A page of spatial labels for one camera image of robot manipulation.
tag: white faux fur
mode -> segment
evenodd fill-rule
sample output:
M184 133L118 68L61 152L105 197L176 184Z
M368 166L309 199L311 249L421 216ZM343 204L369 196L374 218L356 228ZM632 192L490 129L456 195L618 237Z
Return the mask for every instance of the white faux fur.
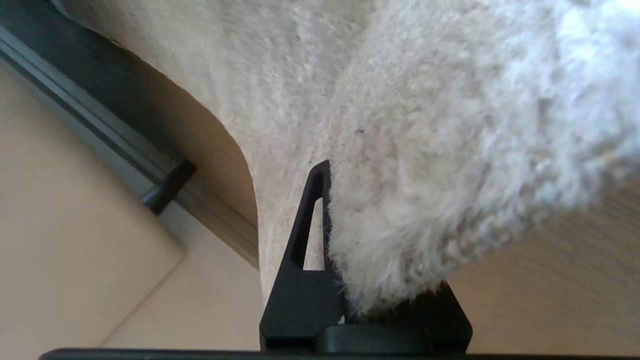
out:
M363 313L437 287L640 167L636 0L62 3L235 138L266 294L325 158L330 250Z

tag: white fluffy fabric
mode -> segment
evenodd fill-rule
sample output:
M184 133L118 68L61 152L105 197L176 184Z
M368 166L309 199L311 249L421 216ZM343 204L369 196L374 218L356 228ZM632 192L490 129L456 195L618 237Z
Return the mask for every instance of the white fluffy fabric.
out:
M267 294L325 158L330 251L361 313L436 288L640 167L640 1L62 3L239 144Z

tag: fleece blanket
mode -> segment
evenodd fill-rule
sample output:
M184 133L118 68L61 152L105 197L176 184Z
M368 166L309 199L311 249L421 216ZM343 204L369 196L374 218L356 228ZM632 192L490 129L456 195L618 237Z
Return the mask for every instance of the fleece blanket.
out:
M266 295L325 159L330 254L361 313L435 289L640 167L635 0L59 4L234 137Z

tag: wooden surface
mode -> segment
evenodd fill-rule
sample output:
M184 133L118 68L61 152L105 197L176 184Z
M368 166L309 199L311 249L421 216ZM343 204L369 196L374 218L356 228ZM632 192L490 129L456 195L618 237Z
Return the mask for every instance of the wooden surface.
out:
M161 218L185 258L101 346L259 350L258 271L182 208Z
M182 258L162 223L0 64L0 359L94 347Z
M640 179L465 267L471 352L640 355Z

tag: beige surface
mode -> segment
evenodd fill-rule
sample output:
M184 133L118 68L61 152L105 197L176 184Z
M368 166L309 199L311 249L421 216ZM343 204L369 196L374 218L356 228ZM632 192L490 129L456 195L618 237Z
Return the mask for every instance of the beige surface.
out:
M0 359L90 347L180 261L178 245L0 68Z
M185 259L102 346L259 349L258 271L175 204L161 220Z
M640 179L464 268L471 352L640 355Z

